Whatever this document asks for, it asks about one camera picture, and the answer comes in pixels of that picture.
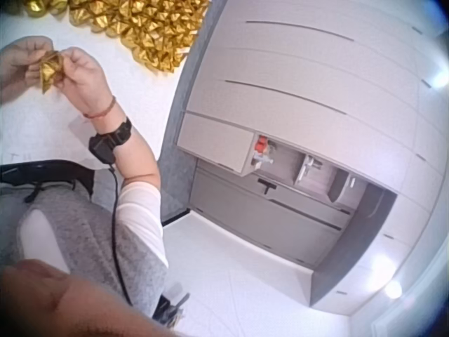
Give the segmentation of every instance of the black cable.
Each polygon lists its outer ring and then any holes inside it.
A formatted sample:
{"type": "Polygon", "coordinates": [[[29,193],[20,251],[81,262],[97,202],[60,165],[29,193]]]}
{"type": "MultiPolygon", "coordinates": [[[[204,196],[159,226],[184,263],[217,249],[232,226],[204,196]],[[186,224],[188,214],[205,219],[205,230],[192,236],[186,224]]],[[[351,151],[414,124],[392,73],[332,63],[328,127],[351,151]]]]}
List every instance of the black cable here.
{"type": "Polygon", "coordinates": [[[117,176],[115,175],[115,170],[112,167],[112,165],[109,165],[109,171],[114,176],[115,180],[115,201],[114,201],[114,208],[112,209],[112,258],[114,259],[115,269],[117,271],[117,277],[119,278],[121,290],[123,292],[123,295],[125,296],[126,302],[130,306],[133,306],[133,303],[131,302],[131,299],[128,295],[128,290],[126,289],[125,281],[123,280],[123,275],[121,274],[121,268],[119,264],[119,259],[117,257],[117,239],[116,239],[116,211],[117,211],[117,204],[119,203],[119,182],[117,180],[117,176]]]}

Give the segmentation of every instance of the red bracelet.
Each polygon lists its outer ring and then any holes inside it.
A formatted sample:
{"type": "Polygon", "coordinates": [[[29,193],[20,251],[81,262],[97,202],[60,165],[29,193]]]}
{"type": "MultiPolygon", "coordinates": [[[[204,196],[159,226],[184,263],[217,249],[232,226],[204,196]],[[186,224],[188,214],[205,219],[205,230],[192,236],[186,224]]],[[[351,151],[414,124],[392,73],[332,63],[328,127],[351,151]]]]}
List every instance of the red bracelet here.
{"type": "Polygon", "coordinates": [[[109,107],[107,107],[105,111],[103,111],[103,112],[101,112],[99,114],[96,114],[94,116],[91,116],[89,114],[83,114],[83,116],[85,116],[85,118],[87,118],[87,119],[94,119],[94,118],[105,117],[107,114],[109,114],[111,112],[112,108],[115,105],[115,102],[116,102],[116,98],[115,98],[115,96],[112,96],[111,104],[109,104],[109,107]]]}

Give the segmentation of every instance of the person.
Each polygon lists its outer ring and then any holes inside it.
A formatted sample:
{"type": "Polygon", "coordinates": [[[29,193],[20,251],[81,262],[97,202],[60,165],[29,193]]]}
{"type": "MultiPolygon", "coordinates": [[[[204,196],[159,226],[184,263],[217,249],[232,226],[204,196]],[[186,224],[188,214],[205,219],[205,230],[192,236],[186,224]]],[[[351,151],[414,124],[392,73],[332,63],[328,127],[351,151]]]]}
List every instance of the person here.
{"type": "MultiPolygon", "coordinates": [[[[49,38],[25,37],[1,51],[1,104],[39,82],[39,61],[51,50],[49,38]]],[[[127,116],[101,66],[80,48],[61,54],[65,75],[55,90],[100,135],[117,130],[127,116]]],[[[9,328],[26,336],[172,336],[149,318],[168,270],[157,163],[135,128],[114,155],[124,178],[116,208],[116,249],[133,308],[123,300],[114,268],[110,212],[90,202],[82,187],[44,184],[26,204],[30,186],[3,183],[0,229],[14,228],[18,238],[17,244],[5,243],[8,249],[0,247],[7,256],[3,260],[15,263],[3,267],[0,276],[1,316],[9,328]]]]}

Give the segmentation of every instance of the white floor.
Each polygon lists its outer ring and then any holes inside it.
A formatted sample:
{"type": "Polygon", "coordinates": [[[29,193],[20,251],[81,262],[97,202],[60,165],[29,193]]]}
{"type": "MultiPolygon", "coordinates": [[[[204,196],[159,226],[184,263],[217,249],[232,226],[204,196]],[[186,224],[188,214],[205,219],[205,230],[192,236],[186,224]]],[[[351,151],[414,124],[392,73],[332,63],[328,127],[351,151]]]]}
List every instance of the white floor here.
{"type": "Polygon", "coordinates": [[[349,318],[308,307],[311,272],[191,213],[164,229],[165,294],[191,294],[176,331],[196,337],[349,336],[349,318]]]}

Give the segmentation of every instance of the gold ribbon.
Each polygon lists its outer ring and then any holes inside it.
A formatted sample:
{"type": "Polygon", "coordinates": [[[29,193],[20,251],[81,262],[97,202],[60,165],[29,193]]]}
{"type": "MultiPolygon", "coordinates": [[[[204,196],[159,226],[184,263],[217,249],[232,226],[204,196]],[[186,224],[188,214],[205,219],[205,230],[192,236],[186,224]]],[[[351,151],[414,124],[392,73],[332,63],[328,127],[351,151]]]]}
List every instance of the gold ribbon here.
{"type": "Polygon", "coordinates": [[[70,22],[119,37],[149,69],[174,72],[195,41],[209,0],[23,0],[29,16],[58,15],[70,22]]]}
{"type": "Polygon", "coordinates": [[[55,77],[64,75],[62,56],[57,51],[48,51],[39,63],[42,93],[45,93],[55,81],[55,77]]]}

